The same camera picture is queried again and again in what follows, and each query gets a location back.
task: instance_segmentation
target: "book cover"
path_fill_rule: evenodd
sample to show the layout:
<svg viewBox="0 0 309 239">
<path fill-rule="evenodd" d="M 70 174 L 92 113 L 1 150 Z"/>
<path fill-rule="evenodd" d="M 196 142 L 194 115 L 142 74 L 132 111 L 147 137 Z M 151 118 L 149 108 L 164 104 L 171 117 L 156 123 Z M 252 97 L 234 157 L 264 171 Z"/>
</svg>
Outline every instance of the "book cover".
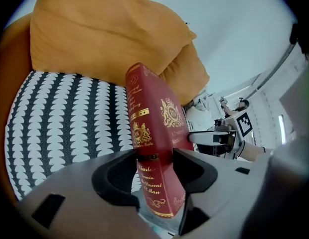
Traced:
<svg viewBox="0 0 309 239">
<path fill-rule="evenodd" d="M 126 73 L 128 115 L 137 169 L 149 209 L 162 218 L 174 217 L 185 191 L 172 164 L 173 148 L 193 150 L 185 117 L 174 92 L 142 63 Z"/>
</svg>

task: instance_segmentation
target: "white ceiling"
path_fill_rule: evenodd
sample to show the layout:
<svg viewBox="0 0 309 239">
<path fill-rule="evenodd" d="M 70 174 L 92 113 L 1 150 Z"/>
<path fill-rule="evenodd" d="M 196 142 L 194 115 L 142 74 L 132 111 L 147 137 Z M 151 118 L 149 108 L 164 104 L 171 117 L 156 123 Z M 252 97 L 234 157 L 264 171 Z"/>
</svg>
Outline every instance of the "white ceiling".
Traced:
<svg viewBox="0 0 309 239">
<path fill-rule="evenodd" d="M 33 10 L 25 0 L 9 23 Z M 209 93 L 231 89 L 273 69 L 289 45 L 294 15 L 282 0 L 154 0 L 178 13 L 211 76 Z"/>
</svg>

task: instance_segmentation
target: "black and white patterned cushion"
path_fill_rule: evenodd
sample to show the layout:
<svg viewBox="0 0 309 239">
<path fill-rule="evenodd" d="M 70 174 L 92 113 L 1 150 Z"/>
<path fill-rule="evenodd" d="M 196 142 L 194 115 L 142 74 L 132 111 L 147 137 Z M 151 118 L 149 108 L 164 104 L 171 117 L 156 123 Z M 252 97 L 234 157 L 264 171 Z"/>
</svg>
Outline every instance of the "black and white patterned cushion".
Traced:
<svg viewBox="0 0 309 239">
<path fill-rule="evenodd" d="M 5 129 L 18 199 L 66 165 L 132 148 L 125 88 L 75 74 L 30 72 Z"/>
</svg>

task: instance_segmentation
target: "orange pillow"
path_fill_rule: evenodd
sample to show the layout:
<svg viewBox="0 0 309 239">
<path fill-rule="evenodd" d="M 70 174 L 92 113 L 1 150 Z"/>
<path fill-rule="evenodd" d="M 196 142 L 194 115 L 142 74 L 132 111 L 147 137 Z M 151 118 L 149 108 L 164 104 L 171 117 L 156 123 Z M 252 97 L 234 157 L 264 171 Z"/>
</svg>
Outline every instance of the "orange pillow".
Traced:
<svg viewBox="0 0 309 239">
<path fill-rule="evenodd" d="M 167 82 L 182 106 L 198 95 L 210 79 L 193 42 L 181 50 L 159 77 Z"/>
<path fill-rule="evenodd" d="M 159 75 L 195 37 L 176 13 L 150 0 L 37 0 L 30 53 L 35 70 L 124 86 L 131 65 L 142 62 Z"/>
</svg>

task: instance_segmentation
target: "red book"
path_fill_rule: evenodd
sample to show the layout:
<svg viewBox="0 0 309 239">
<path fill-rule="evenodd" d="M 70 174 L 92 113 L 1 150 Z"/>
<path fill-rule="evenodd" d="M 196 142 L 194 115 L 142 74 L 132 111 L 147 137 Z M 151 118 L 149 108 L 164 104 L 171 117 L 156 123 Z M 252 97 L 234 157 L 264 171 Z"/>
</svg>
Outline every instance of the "red book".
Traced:
<svg viewBox="0 0 309 239">
<path fill-rule="evenodd" d="M 142 63 L 126 73 L 127 103 L 137 169 L 149 209 L 172 218 L 185 191 L 173 170 L 172 150 L 193 150 L 181 106 L 166 82 Z"/>
</svg>

